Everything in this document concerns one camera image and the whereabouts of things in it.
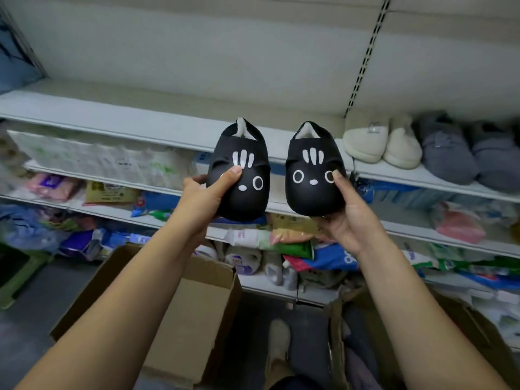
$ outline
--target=white fleece lining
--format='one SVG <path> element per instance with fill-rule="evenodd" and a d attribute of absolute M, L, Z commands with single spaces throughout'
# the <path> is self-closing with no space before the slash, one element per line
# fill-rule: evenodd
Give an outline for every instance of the white fleece lining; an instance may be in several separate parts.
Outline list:
<path fill-rule="evenodd" d="M 253 139 L 256 141 L 256 138 L 251 135 L 248 131 L 247 126 L 245 124 L 245 119 L 243 117 L 237 118 L 237 133 L 232 135 L 233 137 L 244 137 Z"/>
<path fill-rule="evenodd" d="M 294 137 L 294 138 L 299 139 L 299 138 L 319 138 L 319 137 L 320 136 L 318 135 L 318 133 L 314 131 L 313 125 L 310 124 L 309 122 L 307 122 L 303 125 L 302 129 L 298 132 L 298 134 L 296 134 L 296 137 Z"/>

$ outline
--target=green stool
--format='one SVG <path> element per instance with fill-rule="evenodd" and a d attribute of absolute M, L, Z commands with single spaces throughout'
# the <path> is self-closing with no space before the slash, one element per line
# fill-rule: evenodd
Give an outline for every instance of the green stool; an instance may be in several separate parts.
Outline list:
<path fill-rule="evenodd" d="M 52 255 L 45 252 L 23 252 L 0 243 L 0 309 L 9 308 L 22 286 L 52 260 Z"/>

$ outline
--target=pink bag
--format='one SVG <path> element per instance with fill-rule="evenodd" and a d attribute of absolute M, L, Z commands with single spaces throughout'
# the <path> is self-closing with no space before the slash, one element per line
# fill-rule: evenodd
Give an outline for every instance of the pink bag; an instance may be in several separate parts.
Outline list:
<path fill-rule="evenodd" d="M 433 206 L 431 218 L 435 230 L 443 236 L 474 244 L 486 236 L 478 216 L 459 204 L 441 201 Z"/>
<path fill-rule="evenodd" d="M 36 174 L 26 187 L 35 195 L 58 202 L 65 202 L 81 184 L 81 179 L 54 174 Z"/>

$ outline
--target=white shelf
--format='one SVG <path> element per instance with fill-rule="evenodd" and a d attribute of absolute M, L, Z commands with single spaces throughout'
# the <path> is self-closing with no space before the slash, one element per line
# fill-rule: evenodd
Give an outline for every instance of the white shelf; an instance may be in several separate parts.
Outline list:
<path fill-rule="evenodd" d="M 356 160 L 354 167 L 355 170 L 359 172 L 359 176 L 363 178 L 520 203 L 520 194 L 500 193 L 477 182 L 473 182 L 467 186 L 446 182 L 445 180 L 434 176 L 430 171 L 424 168 L 422 164 L 413 170 L 403 170 L 394 167 L 384 160 L 375 164 L 364 163 Z"/>
<path fill-rule="evenodd" d="M 243 116 L 257 125 L 270 161 L 278 163 L 287 159 L 289 141 L 303 122 L 315 121 L 335 136 L 344 129 L 341 116 L 139 90 L 129 99 L 129 90 L 45 79 L 1 95 L 0 117 L 212 152 L 222 131 Z M 352 157 L 338 144 L 345 167 L 353 170 Z"/>
<path fill-rule="evenodd" d="M 66 203 L 57 203 L 51 200 L 43 200 L 35 194 L 29 192 L 24 187 L 19 187 L 6 194 L 0 194 L 0 198 L 26 202 L 36 205 L 45 205 L 53 208 L 68 209 L 73 212 L 83 213 L 92 216 L 99 216 L 106 219 L 118 220 L 120 222 L 135 224 L 138 226 L 150 227 L 160 229 L 164 222 L 155 219 L 153 216 L 145 215 L 139 217 L 131 217 L 132 207 L 122 206 L 107 206 L 107 205 L 95 205 L 95 206 L 83 206 L 84 192 L 80 191 L 73 198 Z M 225 242 L 224 236 L 226 235 L 227 229 L 219 227 L 208 227 L 206 238 L 213 241 Z"/>
<path fill-rule="evenodd" d="M 389 234 L 520 258 L 520 245 L 504 227 L 485 226 L 486 238 L 475 245 L 439 234 L 432 228 L 430 216 L 426 212 L 403 209 L 386 202 L 374 202 L 370 207 Z"/>
<path fill-rule="evenodd" d="M 275 286 L 269 282 L 263 270 L 259 270 L 253 275 L 238 275 L 238 277 L 245 291 L 289 302 L 296 302 L 297 290 L 289 291 L 282 286 Z"/>
<path fill-rule="evenodd" d="M 331 288 L 313 288 L 300 285 L 298 287 L 298 302 L 324 306 L 337 298 L 337 290 Z"/>
<path fill-rule="evenodd" d="M 93 180 L 96 182 L 119 184 L 121 186 L 127 186 L 127 187 L 131 187 L 134 189 L 139 189 L 139 190 L 147 190 L 147 191 L 155 191 L 158 193 L 172 194 L 173 196 L 180 196 L 182 194 L 182 190 L 175 190 L 175 189 L 169 189 L 169 188 L 163 188 L 163 187 L 157 187 L 157 186 L 149 186 L 147 184 L 132 183 L 132 182 L 126 182 L 124 180 L 109 179 L 109 178 L 104 178 L 104 177 L 99 177 L 99 176 L 92 176 L 92 175 L 74 173 L 74 172 L 70 172 L 70 171 L 58 170 L 56 168 L 42 167 L 40 164 L 36 163 L 34 160 L 29 160 L 27 163 L 25 163 L 24 167 L 27 168 L 28 170 L 33 170 L 36 172 L 58 174 L 58 175 L 79 178 L 79 179 Z M 298 215 L 296 212 L 294 212 L 287 204 L 287 199 L 285 198 L 285 177 L 280 176 L 280 175 L 271 174 L 271 190 L 270 190 L 270 194 L 269 194 L 269 203 L 267 204 L 266 210 L 267 210 L 267 212 L 279 213 L 282 215 L 302 216 L 302 215 Z"/>

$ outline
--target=forearm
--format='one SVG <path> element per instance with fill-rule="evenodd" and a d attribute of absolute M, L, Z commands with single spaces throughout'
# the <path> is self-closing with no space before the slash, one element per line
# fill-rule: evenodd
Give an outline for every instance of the forearm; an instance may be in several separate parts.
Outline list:
<path fill-rule="evenodd" d="M 359 264 L 410 389 L 507 389 L 385 235 Z"/>
<path fill-rule="evenodd" d="M 133 388 L 191 253 L 182 229 L 167 223 L 19 388 Z"/>

